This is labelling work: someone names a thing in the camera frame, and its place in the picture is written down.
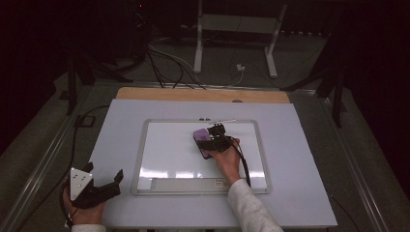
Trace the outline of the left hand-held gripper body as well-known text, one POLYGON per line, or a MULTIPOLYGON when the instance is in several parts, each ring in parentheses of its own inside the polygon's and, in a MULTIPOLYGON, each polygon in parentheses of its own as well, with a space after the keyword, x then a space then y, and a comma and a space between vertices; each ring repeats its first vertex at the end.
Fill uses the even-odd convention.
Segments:
POLYGON ((94 186, 93 174, 72 168, 69 178, 69 197, 77 209, 90 209, 121 194, 120 185, 112 183, 94 186))

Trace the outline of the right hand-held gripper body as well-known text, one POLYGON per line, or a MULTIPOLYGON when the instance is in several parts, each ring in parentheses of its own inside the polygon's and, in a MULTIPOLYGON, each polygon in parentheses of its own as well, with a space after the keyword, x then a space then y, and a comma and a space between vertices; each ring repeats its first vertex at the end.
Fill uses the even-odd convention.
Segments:
POLYGON ((226 130, 223 123, 214 123, 214 125, 208 128, 210 135, 210 151, 224 152, 233 145, 232 137, 226 136, 226 130))

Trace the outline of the purple and black whiteboard eraser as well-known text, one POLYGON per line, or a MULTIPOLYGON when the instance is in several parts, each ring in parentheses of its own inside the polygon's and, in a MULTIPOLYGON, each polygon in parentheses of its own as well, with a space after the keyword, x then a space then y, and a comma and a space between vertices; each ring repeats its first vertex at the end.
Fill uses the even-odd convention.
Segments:
MULTIPOLYGON (((211 144, 211 149, 213 148, 213 143, 212 143, 211 137, 210 137, 208 131, 205 130, 205 129, 196 130, 193 133, 193 139, 194 139, 195 144, 196 144, 197 147, 198 147, 198 142, 199 141, 207 141, 211 144)), ((212 157, 211 155, 208 154, 209 151, 202 150, 199 147, 198 147, 198 149, 199 149, 202 157, 205 160, 210 159, 212 157)))

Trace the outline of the person's right hand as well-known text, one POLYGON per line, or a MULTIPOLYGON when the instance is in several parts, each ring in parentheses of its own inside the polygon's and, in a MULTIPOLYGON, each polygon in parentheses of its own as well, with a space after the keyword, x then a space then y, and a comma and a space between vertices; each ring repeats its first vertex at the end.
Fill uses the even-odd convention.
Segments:
POLYGON ((219 171, 224 176, 228 185, 233 185, 241 179, 239 174, 240 155, 238 153, 238 145, 240 140, 232 139, 232 145, 224 152, 209 151, 211 157, 216 161, 219 171))

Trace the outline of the person's left hand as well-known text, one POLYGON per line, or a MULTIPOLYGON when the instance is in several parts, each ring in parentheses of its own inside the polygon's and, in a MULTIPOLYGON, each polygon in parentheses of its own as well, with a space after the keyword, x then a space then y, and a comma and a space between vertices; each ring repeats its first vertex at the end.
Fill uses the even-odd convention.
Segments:
POLYGON ((101 224, 103 217, 104 203, 90 209, 77 209, 73 206, 69 197, 70 191, 65 188, 63 193, 63 202, 65 209, 70 215, 73 225, 79 224, 101 224))

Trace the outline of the silver framed whiteboard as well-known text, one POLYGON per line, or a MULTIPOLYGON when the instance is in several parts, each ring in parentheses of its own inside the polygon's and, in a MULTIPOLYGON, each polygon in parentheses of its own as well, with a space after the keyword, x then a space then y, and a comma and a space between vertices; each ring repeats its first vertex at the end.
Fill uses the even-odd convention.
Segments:
POLYGON ((228 185, 212 159, 204 159, 193 133, 223 123, 226 136, 238 138, 247 165, 240 168, 256 194, 271 191, 257 123, 252 120, 148 120, 132 179, 135 195, 226 194, 228 185))

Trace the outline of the black floor socket box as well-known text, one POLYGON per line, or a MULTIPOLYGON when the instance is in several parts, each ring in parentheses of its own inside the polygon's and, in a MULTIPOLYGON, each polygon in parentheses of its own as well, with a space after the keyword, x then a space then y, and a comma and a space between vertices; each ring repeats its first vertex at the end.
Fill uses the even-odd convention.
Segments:
POLYGON ((96 122, 95 116, 78 115, 75 119, 74 126, 76 128, 92 128, 96 122))

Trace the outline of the large white table sheet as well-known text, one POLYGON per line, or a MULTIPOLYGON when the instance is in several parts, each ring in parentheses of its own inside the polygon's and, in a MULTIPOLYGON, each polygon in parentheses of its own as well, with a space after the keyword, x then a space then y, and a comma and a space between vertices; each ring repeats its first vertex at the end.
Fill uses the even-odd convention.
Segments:
POLYGON ((257 194, 284 228, 337 223, 301 123, 290 103, 134 101, 111 103, 91 156, 97 184, 123 170, 120 196, 107 202, 102 221, 117 228, 232 228, 226 194, 135 195, 132 179, 148 120, 252 120, 257 123, 271 191, 257 194))

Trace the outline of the black tripod stand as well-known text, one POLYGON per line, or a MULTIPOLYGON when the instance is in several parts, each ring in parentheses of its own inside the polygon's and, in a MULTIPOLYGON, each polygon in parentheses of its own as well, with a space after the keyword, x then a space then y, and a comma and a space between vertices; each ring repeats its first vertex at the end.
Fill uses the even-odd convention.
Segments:
POLYGON ((310 74, 307 78, 304 78, 301 81, 298 81, 289 86, 280 87, 279 89, 284 92, 294 92, 317 79, 321 79, 321 83, 317 87, 315 95, 318 98, 324 99, 328 98, 331 93, 334 93, 332 118, 335 124, 340 128, 340 113, 342 107, 343 79, 345 69, 345 66, 333 64, 330 67, 323 69, 322 71, 310 74))
POLYGON ((88 75, 84 78, 80 78, 81 81, 87 82, 93 78, 91 67, 94 67, 98 71, 107 74, 109 77, 124 83, 129 83, 130 80, 124 78, 119 73, 110 70, 102 63, 97 62, 92 57, 86 54, 68 54, 67 57, 67 75, 68 75, 68 90, 66 91, 66 99, 68 100, 68 110, 67 114, 71 115, 76 108, 78 103, 77 91, 76 91, 76 80, 80 74, 80 70, 88 72, 88 75))

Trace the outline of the grey metal stand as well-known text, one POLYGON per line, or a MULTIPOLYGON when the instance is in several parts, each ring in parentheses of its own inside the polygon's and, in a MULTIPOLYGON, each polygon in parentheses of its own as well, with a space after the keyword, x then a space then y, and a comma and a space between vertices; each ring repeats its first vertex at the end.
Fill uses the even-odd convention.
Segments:
POLYGON ((271 42, 264 48, 264 55, 269 72, 269 77, 276 78, 278 76, 278 72, 273 52, 276 46, 279 31, 286 10, 287 5, 281 4, 280 10, 276 17, 243 16, 229 14, 204 14, 203 0, 198 0, 197 36, 195 56, 193 62, 193 72, 201 73, 203 54, 202 33, 204 30, 270 34, 272 36, 271 42))

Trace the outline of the dark equipment rack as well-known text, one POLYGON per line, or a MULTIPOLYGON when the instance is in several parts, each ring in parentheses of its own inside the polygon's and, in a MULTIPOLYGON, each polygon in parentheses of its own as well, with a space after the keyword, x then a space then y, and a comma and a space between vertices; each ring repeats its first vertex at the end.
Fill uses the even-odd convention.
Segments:
POLYGON ((107 6, 105 23, 114 56, 141 63, 151 32, 144 0, 108 0, 107 6))

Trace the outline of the metal floor rail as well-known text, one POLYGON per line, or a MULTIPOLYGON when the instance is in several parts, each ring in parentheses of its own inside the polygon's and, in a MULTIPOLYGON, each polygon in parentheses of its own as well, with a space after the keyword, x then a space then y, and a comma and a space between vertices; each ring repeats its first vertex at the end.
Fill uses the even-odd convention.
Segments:
POLYGON ((4 220, 0 223, 0 232, 15 232, 18 226, 23 222, 23 219, 27 215, 27 211, 30 208, 40 186, 42 185, 44 178, 54 163, 54 160, 63 145, 70 129, 73 127, 75 117, 79 112, 80 107, 85 103, 88 96, 92 92, 92 86, 86 86, 81 89, 77 95, 77 104, 73 109, 73 113, 69 116, 65 116, 62 121, 62 125, 58 128, 55 135, 47 144, 47 148, 41 159, 36 162, 30 175, 27 177, 26 182, 22 186, 21 192, 18 194, 14 205, 8 211, 4 220))
POLYGON ((371 192, 366 179, 362 173, 362 170, 357 163, 355 156, 347 143, 345 136, 342 134, 341 129, 334 122, 332 112, 333 108, 328 99, 319 100, 323 110, 325 111, 328 121, 330 122, 333 131, 336 134, 337 141, 339 142, 343 155, 347 162, 347 168, 351 175, 353 182, 355 183, 356 189, 362 203, 366 209, 366 214, 369 217, 369 220, 372 224, 374 232, 390 232, 390 229, 387 226, 386 221, 384 220, 379 207, 374 199, 373 193, 371 192))

